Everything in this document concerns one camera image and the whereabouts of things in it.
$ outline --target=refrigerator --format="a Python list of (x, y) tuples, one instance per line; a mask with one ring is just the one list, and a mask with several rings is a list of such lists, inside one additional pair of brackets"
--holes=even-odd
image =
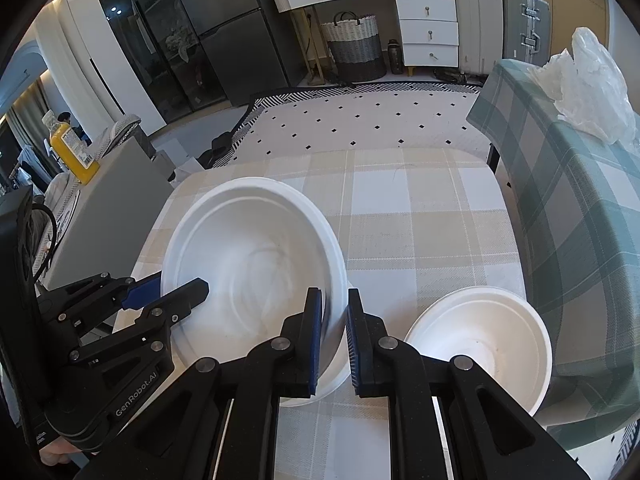
[(296, 35), (273, 0), (181, 0), (234, 106), (295, 87), (305, 74)]

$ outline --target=large white bowl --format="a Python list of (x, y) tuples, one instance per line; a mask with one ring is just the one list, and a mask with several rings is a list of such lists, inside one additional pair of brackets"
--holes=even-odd
[(447, 294), (422, 313), (405, 341), (443, 361), (468, 355), (530, 415), (551, 380), (551, 341), (542, 318), (501, 288), (472, 286)]
[[(194, 278), (207, 299), (172, 331), (189, 366), (203, 356), (226, 362), (280, 335), (287, 316), (302, 312), (310, 286), (322, 291), (320, 378), (311, 399), (335, 390), (349, 374), (334, 363), (348, 304), (347, 272), (331, 226), (291, 186), (268, 178), (231, 180), (209, 191), (182, 218), (162, 263), (162, 294)], [(343, 361), (340, 352), (339, 361)]]

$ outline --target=beige plaid tablecloth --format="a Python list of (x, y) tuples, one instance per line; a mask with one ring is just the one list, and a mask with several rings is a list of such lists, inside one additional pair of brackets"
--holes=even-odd
[[(196, 173), (170, 196), (133, 276), (161, 270), (187, 209), (208, 190), (242, 176), (283, 181), (318, 206), (334, 229), (365, 311), (382, 317), (395, 337), (404, 338), (428, 306), (464, 286), (493, 285), (525, 295), (494, 174), (468, 153), (421, 148), (315, 153)], [(116, 328), (136, 315), (121, 311)], [(171, 378), (184, 370), (174, 360)], [(359, 399), (347, 380), (319, 402), (280, 410), (275, 477), (386, 479), (388, 446), (386, 399)]]

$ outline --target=silver bolt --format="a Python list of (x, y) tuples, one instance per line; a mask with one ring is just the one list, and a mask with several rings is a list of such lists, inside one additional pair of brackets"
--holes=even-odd
[(271, 340), (271, 348), (274, 350), (286, 350), (291, 346), (291, 341), (286, 337), (277, 337)]
[(378, 339), (378, 344), (380, 345), (380, 348), (384, 348), (385, 350), (393, 350), (398, 346), (398, 339), (389, 335), (385, 335), (384, 337)]
[(210, 372), (216, 367), (216, 360), (213, 357), (203, 357), (196, 361), (196, 370), (203, 374)]
[(474, 362), (471, 360), (471, 357), (467, 357), (466, 355), (457, 355), (453, 359), (453, 364), (460, 370), (471, 370)]

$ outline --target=wicker basket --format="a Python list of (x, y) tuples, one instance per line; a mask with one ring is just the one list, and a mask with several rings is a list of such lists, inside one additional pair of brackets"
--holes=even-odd
[[(343, 20), (345, 14), (353, 19)], [(338, 12), (332, 22), (322, 24), (322, 33), (341, 79), (357, 83), (386, 74), (378, 23), (372, 14), (358, 18), (353, 12)]]

